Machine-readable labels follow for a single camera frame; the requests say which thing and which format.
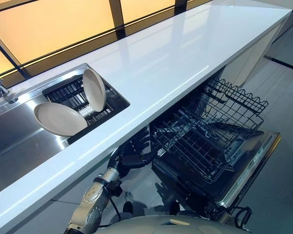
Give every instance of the white countertop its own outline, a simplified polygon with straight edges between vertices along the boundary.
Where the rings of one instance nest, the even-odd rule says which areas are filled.
[[[13,87],[88,63],[130,106],[0,192],[5,233],[281,22],[289,9],[213,0]]]

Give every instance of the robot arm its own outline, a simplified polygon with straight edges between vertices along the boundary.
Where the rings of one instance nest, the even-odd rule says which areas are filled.
[[[156,154],[142,154],[149,145],[149,131],[144,128],[134,137],[115,150],[109,160],[105,173],[94,179],[94,183],[83,195],[79,207],[75,210],[64,234],[92,234],[99,228],[102,212],[110,198],[119,196],[120,178],[130,169],[141,168],[149,164]]]
[[[102,177],[95,179],[95,182],[83,195],[65,234],[91,234],[99,228],[102,212],[111,197],[106,186],[111,181],[118,179],[119,173],[115,168],[108,168]]]

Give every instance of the metal rack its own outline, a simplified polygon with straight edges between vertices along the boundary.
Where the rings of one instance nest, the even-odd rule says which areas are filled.
[[[259,114],[268,103],[217,77],[201,87],[150,128],[159,157],[168,152],[175,163],[212,183],[225,169],[234,170],[247,138],[262,134]]]
[[[106,104],[101,112],[96,112],[91,108],[84,93],[82,74],[73,76],[43,90],[42,94],[50,102],[59,103],[74,109],[87,121],[88,127],[69,138],[69,144],[75,142],[129,106],[129,103],[111,85],[103,78],[102,81],[105,85]]]

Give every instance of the open dishwasher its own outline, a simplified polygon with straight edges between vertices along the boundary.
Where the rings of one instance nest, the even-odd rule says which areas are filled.
[[[150,124],[153,171],[212,220],[234,212],[281,139],[258,130],[268,103],[220,80],[222,71]]]

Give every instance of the plate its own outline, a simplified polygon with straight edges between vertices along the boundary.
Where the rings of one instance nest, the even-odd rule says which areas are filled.
[[[105,86],[99,74],[92,69],[86,69],[83,74],[84,93],[96,112],[101,112],[106,103]]]
[[[63,137],[71,137],[87,127],[86,120],[77,111],[58,103],[41,103],[35,107],[34,114],[45,130]]]

